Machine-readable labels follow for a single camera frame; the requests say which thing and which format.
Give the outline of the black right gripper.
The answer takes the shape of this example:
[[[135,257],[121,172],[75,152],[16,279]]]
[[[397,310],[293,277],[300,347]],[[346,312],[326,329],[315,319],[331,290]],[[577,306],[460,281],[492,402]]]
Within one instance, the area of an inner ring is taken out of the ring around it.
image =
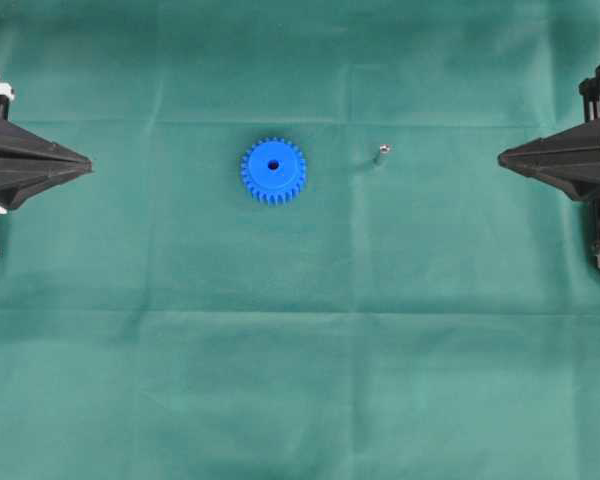
[[[600,180],[580,179],[572,174],[559,173],[554,169],[541,169],[520,164],[509,158],[530,155],[547,155],[567,152],[600,150],[600,65],[593,78],[585,79],[579,86],[583,99],[585,123],[558,134],[532,140],[510,148],[498,155],[498,164],[519,175],[528,177],[562,191],[575,202],[591,202],[594,221],[592,248],[600,271]]]

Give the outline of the left gripper rail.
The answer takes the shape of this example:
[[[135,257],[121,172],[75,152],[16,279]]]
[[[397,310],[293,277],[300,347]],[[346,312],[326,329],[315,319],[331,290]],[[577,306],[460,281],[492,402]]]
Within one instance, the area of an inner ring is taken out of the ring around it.
[[[0,156],[9,157],[0,159],[0,215],[18,209],[39,193],[92,172],[86,156],[4,120],[14,100],[12,86],[0,81]]]

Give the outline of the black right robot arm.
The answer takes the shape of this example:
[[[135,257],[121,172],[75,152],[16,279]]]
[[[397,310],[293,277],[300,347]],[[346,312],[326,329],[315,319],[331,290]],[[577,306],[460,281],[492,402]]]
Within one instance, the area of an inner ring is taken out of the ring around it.
[[[592,251],[600,271],[600,65],[579,84],[584,122],[498,155],[498,164],[590,206]]]

